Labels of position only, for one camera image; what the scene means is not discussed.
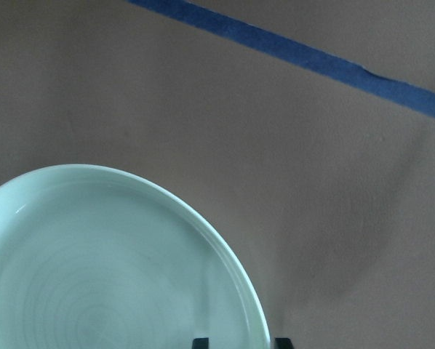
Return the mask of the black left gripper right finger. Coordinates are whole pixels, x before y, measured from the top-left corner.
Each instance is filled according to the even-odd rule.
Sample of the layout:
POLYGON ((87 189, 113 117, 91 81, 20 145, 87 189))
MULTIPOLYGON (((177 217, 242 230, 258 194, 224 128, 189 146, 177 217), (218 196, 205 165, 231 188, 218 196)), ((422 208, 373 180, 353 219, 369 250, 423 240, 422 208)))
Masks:
POLYGON ((275 337, 274 338, 275 349, 294 349, 292 340, 288 337, 275 337))

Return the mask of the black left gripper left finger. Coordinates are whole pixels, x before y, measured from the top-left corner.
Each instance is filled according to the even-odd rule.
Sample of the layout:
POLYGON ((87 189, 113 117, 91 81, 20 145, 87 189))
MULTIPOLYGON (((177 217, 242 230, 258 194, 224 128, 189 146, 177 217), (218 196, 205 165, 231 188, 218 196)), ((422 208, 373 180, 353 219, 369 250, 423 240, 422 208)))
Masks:
POLYGON ((192 349, 209 349, 209 338, 208 337, 200 337, 194 338, 192 341, 192 349))

